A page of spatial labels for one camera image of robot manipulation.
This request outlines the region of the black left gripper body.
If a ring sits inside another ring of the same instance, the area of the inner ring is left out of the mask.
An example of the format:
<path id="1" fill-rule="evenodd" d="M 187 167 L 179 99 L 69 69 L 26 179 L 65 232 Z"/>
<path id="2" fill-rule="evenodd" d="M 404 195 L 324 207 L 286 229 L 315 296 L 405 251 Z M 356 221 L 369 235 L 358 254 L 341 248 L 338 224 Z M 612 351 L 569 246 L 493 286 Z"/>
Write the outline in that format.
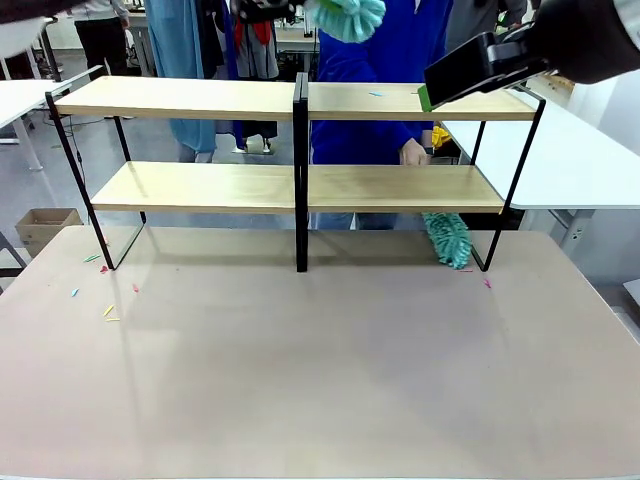
<path id="1" fill-rule="evenodd" d="M 300 5 L 295 0 L 235 0 L 233 13 L 244 23 L 260 23 L 294 18 Z"/>

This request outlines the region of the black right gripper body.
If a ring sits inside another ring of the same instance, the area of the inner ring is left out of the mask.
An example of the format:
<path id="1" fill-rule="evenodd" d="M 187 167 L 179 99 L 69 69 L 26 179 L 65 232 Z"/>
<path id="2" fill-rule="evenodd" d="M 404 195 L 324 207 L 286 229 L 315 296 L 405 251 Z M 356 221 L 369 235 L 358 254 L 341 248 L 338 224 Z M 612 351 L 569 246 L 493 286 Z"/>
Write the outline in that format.
<path id="1" fill-rule="evenodd" d="M 639 2 L 544 1 L 533 24 L 533 54 L 575 83 L 594 84 L 636 71 Z"/>

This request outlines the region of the person left hand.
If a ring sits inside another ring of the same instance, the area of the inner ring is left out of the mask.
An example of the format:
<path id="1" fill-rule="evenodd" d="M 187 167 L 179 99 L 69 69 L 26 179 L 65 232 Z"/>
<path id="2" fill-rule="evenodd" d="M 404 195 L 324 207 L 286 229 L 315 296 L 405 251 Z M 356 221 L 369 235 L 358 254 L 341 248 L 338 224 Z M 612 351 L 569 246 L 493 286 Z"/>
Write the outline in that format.
<path id="1" fill-rule="evenodd" d="M 414 138 L 410 138 L 399 151 L 400 164 L 404 166 L 427 166 L 431 155 Z"/>

